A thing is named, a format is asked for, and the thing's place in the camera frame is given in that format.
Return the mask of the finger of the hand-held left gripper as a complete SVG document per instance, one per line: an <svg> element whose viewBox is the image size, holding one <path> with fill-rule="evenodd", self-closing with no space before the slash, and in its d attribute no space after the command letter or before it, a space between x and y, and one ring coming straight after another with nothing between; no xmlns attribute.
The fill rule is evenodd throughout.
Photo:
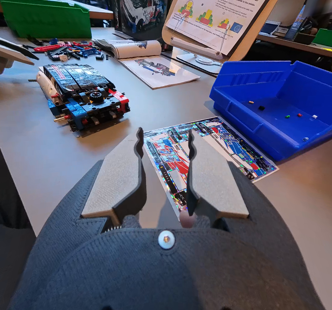
<svg viewBox="0 0 332 310"><path fill-rule="evenodd" d="M3 74L5 69L11 68L14 61L35 65L19 51L15 51L5 46L0 46L0 74Z"/></svg>
<svg viewBox="0 0 332 310"><path fill-rule="evenodd" d="M14 51L17 51L29 58L39 60L39 58L35 54L33 54L31 51L29 51L28 49L24 48L21 45L10 42L6 39L0 38L0 45L1 45L1 47L6 47L6 48L12 49Z"/></svg>

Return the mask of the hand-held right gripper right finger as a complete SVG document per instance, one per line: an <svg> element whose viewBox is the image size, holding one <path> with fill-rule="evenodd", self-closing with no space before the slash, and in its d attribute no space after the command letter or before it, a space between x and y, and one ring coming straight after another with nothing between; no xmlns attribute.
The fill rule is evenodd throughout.
<svg viewBox="0 0 332 310"><path fill-rule="evenodd" d="M235 181L235 164L219 153L196 131L189 131L189 170L186 203L189 216L206 216L210 223L220 218L249 217Z"/></svg>

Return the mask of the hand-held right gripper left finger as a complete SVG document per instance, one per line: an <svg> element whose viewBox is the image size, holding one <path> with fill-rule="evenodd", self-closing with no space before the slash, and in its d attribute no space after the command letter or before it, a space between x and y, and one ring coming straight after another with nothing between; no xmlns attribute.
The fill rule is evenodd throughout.
<svg viewBox="0 0 332 310"><path fill-rule="evenodd" d="M82 217L108 217L111 223L123 223L126 216L140 212L147 199L143 145L143 129L139 127L106 155Z"/></svg>

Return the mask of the pile of toy bricks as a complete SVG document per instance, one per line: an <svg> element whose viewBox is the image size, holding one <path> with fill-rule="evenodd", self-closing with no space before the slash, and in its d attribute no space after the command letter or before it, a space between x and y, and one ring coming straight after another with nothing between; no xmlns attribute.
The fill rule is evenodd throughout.
<svg viewBox="0 0 332 310"><path fill-rule="evenodd" d="M96 60L108 60L109 55L103 53L93 41L60 41L57 38L47 40L37 40L30 38L31 43L37 43L37 46L21 45L34 54L45 54L51 61L67 61L71 58L80 60L87 59L89 56L95 56Z"/></svg>

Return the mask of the toy brick car model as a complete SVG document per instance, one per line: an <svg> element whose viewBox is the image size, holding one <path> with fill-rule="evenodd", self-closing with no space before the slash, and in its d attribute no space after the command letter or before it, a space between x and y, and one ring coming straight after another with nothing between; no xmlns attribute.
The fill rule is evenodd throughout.
<svg viewBox="0 0 332 310"><path fill-rule="evenodd" d="M131 110L125 93L87 64L45 65L29 81L39 84L54 122L66 122L72 132L120 119Z"/></svg>

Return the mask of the car drawing instruction booklet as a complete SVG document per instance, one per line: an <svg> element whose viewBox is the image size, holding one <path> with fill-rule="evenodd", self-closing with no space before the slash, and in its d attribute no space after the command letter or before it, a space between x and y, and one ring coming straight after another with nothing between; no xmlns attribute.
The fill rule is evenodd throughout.
<svg viewBox="0 0 332 310"><path fill-rule="evenodd" d="M201 78L162 56L120 59L119 62L151 89L189 83Z"/></svg>

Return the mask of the shiny sticker sheet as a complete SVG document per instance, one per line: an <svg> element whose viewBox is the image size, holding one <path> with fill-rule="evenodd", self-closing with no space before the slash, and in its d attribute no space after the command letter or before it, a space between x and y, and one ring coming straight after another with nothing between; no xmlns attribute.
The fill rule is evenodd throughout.
<svg viewBox="0 0 332 310"><path fill-rule="evenodd" d="M195 130L253 183L279 170L221 117L173 125L143 133L144 146L179 220L187 210L189 131Z"/></svg>

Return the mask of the green plastic bin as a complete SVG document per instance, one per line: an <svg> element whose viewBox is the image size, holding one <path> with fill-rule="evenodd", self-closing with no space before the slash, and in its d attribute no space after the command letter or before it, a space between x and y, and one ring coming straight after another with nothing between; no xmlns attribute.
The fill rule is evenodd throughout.
<svg viewBox="0 0 332 310"><path fill-rule="evenodd" d="M8 27L20 38L92 37L89 10L66 2L1 0Z"/></svg>
<svg viewBox="0 0 332 310"><path fill-rule="evenodd" d="M324 46L332 46L332 30L319 29L313 42Z"/></svg>

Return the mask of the brown-edged white table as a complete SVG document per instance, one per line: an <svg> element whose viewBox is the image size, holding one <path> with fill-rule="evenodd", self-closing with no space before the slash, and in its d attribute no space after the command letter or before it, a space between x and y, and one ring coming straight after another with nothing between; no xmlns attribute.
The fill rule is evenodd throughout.
<svg viewBox="0 0 332 310"><path fill-rule="evenodd" d="M78 1L73 1L73 0L48 0L48 1L56 1L56 2L64 2L68 3L69 5L79 5L85 9L89 10L90 18L92 19L102 19L102 20L113 20L113 12L110 10L105 10L102 8L98 8L96 6L91 6L87 4L83 4Z"/></svg>

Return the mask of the scattered tiny brick pieces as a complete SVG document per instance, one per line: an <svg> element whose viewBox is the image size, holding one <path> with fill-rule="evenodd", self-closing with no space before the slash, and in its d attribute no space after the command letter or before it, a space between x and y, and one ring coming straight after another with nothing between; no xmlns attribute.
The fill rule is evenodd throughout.
<svg viewBox="0 0 332 310"><path fill-rule="evenodd" d="M243 105L296 142L303 142L303 138L306 137L312 138L326 127L322 121L313 119L284 100L262 98L252 101L253 104L243 101Z"/></svg>

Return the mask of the person's grey pants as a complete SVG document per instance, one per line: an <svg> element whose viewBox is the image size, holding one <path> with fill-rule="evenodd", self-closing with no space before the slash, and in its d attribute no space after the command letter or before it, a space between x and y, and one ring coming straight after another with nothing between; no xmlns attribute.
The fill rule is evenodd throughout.
<svg viewBox="0 0 332 310"><path fill-rule="evenodd" d="M0 152L0 309L7 309L35 240L26 210Z"/></svg>

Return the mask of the dark toy set box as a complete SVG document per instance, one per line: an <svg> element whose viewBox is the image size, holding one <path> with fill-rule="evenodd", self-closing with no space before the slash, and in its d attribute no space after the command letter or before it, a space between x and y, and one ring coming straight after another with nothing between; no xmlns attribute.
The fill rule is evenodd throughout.
<svg viewBox="0 0 332 310"><path fill-rule="evenodd" d="M134 40L160 40L168 0L112 0L114 29Z"/></svg>

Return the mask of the long white table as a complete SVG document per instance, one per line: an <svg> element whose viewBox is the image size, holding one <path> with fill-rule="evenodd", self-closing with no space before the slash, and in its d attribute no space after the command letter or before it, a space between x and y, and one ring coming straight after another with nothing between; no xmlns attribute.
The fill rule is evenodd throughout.
<svg viewBox="0 0 332 310"><path fill-rule="evenodd" d="M294 41L287 40L284 38L280 38L280 37L276 37L276 36L272 36L272 35L263 35L263 34L257 35L256 39L261 40L261 41L271 42L271 43L281 45L281 46L294 48L297 50L302 50L302 51L322 55L322 56L332 57L332 47L330 47L330 46L313 44L313 43L311 43L309 45L305 45L305 44L294 42Z"/></svg>

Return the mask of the tan cardboard box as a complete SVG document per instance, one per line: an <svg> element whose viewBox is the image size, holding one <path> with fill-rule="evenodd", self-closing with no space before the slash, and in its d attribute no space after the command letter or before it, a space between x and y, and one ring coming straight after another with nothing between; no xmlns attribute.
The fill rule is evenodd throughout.
<svg viewBox="0 0 332 310"><path fill-rule="evenodd" d="M254 43L257 35L259 34L260 29L264 25L265 21L267 20L269 14L271 13L273 7L276 5L277 1L278 0L268 1L267 5L264 7L259 17L256 19L256 21L254 22L250 30L247 32L242 42L239 44L237 49L230 57L223 56L221 53L216 52L190 38L186 38L182 34L171 32L170 29L167 29L165 27L165 24L162 30L162 38L167 44L172 45L173 47L178 47L182 50L188 51L196 55L201 55L203 57L212 59L220 63L226 61L240 61L248 53L250 47Z"/></svg>

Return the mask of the tan board stand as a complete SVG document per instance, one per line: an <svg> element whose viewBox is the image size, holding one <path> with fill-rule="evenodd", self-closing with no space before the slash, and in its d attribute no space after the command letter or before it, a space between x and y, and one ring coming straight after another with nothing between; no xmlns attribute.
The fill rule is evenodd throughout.
<svg viewBox="0 0 332 310"><path fill-rule="evenodd" d="M304 3L305 0L278 0L267 20L280 22L281 26L291 26Z"/></svg>

